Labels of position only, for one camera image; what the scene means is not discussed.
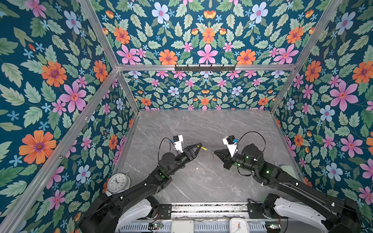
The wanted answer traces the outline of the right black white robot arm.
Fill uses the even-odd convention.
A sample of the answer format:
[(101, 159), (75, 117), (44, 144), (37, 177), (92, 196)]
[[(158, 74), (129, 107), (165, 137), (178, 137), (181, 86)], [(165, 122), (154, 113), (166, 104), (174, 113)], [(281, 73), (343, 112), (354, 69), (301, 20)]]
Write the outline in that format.
[(264, 160), (263, 152), (254, 144), (236, 149), (215, 150), (214, 154), (229, 170), (232, 166), (251, 172), (262, 186), (276, 189), (295, 198), (288, 201), (269, 194), (262, 204), (266, 216), (289, 217), (320, 229), (324, 233), (359, 233), (363, 214), (350, 198), (344, 200), (324, 194), (293, 178), (280, 167)]

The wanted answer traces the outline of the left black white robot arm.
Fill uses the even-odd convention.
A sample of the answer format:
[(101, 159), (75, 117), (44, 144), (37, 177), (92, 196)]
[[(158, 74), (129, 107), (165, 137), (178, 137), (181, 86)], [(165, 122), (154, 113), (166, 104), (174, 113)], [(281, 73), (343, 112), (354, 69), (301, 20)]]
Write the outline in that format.
[(167, 152), (158, 161), (157, 167), (142, 182), (117, 194), (99, 195), (76, 224), (73, 232), (76, 230), (82, 233), (116, 232), (119, 219), (125, 212), (165, 189), (172, 182), (172, 175), (193, 161), (201, 148), (202, 143), (197, 143), (185, 147), (177, 156)]

